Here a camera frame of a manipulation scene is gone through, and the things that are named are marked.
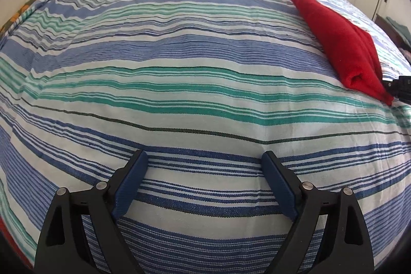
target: silver screw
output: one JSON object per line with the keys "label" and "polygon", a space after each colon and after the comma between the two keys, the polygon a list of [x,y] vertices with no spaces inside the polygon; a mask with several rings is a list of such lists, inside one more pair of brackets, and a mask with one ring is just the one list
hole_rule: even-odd
{"label": "silver screw", "polygon": [[65,193],[66,193],[66,189],[64,187],[60,187],[56,192],[57,195],[63,195]]}
{"label": "silver screw", "polygon": [[97,189],[105,189],[106,187],[107,187],[107,183],[105,181],[100,181],[96,185]]}
{"label": "silver screw", "polygon": [[342,191],[347,195],[353,195],[353,190],[351,188],[344,187]]}
{"label": "silver screw", "polygon": [[311,182],[304,181],[303,188],[306,189],[307,191],[310,191],[314,188],[314,185]]}

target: brown furniture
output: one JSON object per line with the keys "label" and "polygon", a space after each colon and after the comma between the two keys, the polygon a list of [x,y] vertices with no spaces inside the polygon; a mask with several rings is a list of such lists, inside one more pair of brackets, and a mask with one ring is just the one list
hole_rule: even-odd
{"label": "brown furniture", "polygon": [[387,20],[377,15],[375,18],[375,23],[381,27],[381,29],[388,35],[391,41],[393,41],[398,48],[411,51],[411,47],[405,43],[402,36],[391,26],[389,22],[387,22]]}

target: folded red towel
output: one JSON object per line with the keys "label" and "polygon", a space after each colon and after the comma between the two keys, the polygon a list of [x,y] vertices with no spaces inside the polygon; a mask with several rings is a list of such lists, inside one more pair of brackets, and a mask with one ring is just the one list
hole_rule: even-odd
{"label": "folded red towel", "polygon": [[341,83],[391,106],[393,97],[381,83],[381,64],[370,34],[316,0],[291,1],[320,41]]}

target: bed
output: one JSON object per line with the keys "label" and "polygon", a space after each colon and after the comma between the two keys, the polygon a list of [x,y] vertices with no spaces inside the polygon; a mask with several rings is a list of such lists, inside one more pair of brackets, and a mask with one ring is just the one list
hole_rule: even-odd
{"label": "bed", "polygon": [[[319,1],[371,34],[385,79],[411,75],[358,9]],[[411,108],[344,88],[290,0],[35,0],[0,69],[0,216],[31,263],[56,190],[107,180],[137,148],[149,168],[118,225],[147,274],[264,272],[291,226],[267,150],[355,191],[375,265],[411,219]]]}

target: teal cloth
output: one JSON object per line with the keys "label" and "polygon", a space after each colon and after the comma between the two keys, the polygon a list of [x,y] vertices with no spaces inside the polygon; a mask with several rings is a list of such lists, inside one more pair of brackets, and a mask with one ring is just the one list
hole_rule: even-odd
{"label": "teal cloth", "polygon": [[393,18],[387,17],[388,22],[394,27],[394,29],[402,36],[404,42],[411,47],[411,33],[407,26],[401,25]]}

